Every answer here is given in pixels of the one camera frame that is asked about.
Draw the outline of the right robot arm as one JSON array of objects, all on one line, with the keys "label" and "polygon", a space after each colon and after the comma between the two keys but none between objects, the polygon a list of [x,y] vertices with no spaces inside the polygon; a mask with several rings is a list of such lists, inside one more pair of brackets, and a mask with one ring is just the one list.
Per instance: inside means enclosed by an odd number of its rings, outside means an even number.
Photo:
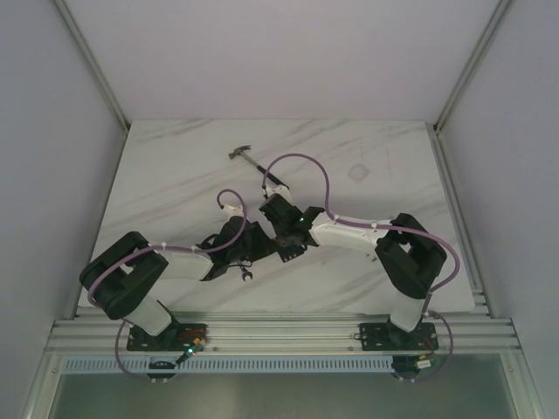
[{"label": "right robot arm", "polygon": [[374,254],[397,290],[386,338],[396,349],[413,348],[431,287],[447,259],[443,247],[427,237],[413,216],[401,213],[385,230],[364,221],[334,220],[320,207],[302,212],[278,193],[266,198],[259,211],[281,245],[333,246]]}]

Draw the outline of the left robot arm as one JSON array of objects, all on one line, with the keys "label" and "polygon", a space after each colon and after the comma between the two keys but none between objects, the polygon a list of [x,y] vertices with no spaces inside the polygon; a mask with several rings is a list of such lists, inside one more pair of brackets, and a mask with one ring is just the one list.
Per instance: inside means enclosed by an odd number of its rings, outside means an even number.
[{"label": "left robot arm", "polygon": [[179,323],[149,292],[170,268],[173,257],[179,257],[180,278],[211,281],[234,264],[244,267],[279,248],[259,223],[241,216],[231,217],[219,233],[192,247],[150,244],[140,232],[132,231],[90,262],[79,281],[91,305],[109,319],[139,328],[157,350],[168,351],[178,341]]}]

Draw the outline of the black fuse box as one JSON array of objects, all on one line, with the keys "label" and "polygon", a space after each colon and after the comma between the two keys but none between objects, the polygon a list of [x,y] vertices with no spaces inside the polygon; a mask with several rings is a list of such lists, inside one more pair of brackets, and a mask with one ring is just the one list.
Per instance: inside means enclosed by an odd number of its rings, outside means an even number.
[{"label": "black fuse box", "polygon": [[278,254],[282,262],[287,263],[295,258],[302,256],[306,251],[307,251],[306,246],[290,245],[286,247],[280,247],[278,249]]}]

